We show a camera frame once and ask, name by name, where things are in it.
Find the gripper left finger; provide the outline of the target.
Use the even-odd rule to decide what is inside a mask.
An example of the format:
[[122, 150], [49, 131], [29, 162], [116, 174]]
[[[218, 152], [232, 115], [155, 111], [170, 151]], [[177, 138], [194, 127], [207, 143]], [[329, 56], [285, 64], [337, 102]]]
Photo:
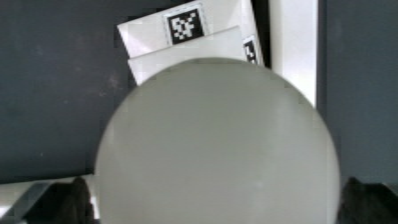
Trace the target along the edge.
[[86, 179], [36, 183], [0, 217], [0, 224], [98, 224]]

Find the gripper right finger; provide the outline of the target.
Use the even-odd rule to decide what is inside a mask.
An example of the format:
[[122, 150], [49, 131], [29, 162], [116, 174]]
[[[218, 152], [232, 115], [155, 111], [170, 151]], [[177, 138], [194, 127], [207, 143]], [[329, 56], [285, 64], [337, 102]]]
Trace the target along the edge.
[[398, 224], [398, 196], [385, 184], [349, 179], [342, 192], [340, 224]]

